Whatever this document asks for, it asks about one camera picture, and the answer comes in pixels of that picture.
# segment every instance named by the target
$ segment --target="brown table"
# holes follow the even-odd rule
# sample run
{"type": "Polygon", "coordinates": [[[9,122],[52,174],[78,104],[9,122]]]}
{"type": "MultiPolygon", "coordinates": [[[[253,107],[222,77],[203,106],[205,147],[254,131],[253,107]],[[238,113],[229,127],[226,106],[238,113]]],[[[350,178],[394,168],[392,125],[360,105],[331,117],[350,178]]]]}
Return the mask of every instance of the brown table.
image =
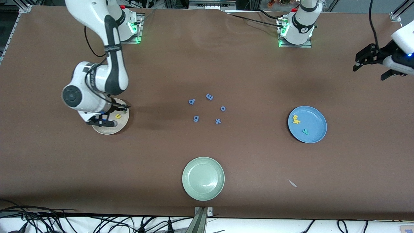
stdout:
{"type": "MultiPolygon", "coordinates": [[[[384,46],[400,25],[373,20],[384,46]]],[[[312,49],[279,48],[271,26],[218,10],[157,10],[142,43],[123,46],[127,128],[104,136],[60,97],[80,61],[100,62],[83,26],[64,7],[33,7],[0,66],[0,197],[92,213],[190,216],[212,206],[222,217],[413,220],[414,78],[382,82],[380,65],[352,72],[355,53],[373,42],[366,14],[321,14],[318,26],[312,49]],[[301,105],[328,122],[316,144],[287,129],[301,105]],[[181,184],[199,156],[226,174],[207,202],[181,184]]]]}

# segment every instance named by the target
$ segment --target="table surface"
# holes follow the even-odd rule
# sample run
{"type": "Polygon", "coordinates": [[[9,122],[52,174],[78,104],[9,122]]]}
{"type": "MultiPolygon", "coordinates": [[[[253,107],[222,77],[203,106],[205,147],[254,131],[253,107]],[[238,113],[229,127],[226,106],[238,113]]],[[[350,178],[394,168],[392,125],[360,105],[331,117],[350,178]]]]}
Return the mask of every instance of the table surface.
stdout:
{"type": "MultiPolygon", "coordinates": [[[[400,26],[385,14],[373,21],[382,46],[400,26]]],[[[94,213],[190,216],[213,206],[222,217],[414,219],[414,79],[380,81],[380,65],[352,72],[371,42],[366,14],[321,14],[313,48],[294,49],[278,47],[273,27],[218,10],[156,10],[141,44],[123,46],[128,125],[104,136],[60,97],[80,61],[100,58],[66,8],[35,6],[0,66],[0,197],[94,213]],[[301,105],[324,114],[322,141],[290,134],[287,116],[301,105]],[[226,175],[211,201],[181,184],[199,156],[226,175]]]]}

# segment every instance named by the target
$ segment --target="blue plate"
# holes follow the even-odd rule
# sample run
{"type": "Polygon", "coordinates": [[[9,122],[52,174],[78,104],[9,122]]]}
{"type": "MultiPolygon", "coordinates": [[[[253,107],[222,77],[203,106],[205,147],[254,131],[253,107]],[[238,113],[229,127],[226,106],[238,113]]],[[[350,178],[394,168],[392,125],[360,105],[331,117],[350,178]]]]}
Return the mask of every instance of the blue plate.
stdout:
{"type": "Polygon", "coordinates": [[[305,143],[319,142],[325,137],[328,129],[322,113],[309,106],[300,106],[293,109],[287,124],[293,136],[305,143]]]}

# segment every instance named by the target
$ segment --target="black circular joint cover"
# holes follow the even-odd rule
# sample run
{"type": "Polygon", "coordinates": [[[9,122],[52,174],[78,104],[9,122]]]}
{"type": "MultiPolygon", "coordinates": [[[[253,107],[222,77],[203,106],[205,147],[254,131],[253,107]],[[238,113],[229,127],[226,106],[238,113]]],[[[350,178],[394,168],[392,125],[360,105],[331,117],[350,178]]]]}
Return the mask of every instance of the black circular joint cover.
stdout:
{"type": "Polygon", "coordinates": [[[70,85],[63,89],[62,99],[69,107],[76,107],[82,100],[82,93],[76,86],[70,85]]]}

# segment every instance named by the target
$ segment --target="green plate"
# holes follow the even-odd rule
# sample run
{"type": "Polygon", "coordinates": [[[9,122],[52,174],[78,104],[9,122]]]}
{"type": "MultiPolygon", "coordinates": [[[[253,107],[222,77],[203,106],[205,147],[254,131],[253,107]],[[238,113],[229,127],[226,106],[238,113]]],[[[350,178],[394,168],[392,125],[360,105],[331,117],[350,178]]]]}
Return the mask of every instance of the green plate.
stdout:
{"type": "Polygon", "coordinates": [[[212,158],[195,158],[184,168],[183,186],[190,197],[198,201],[211,200],[223,189],[223,168],[212,158]]]}

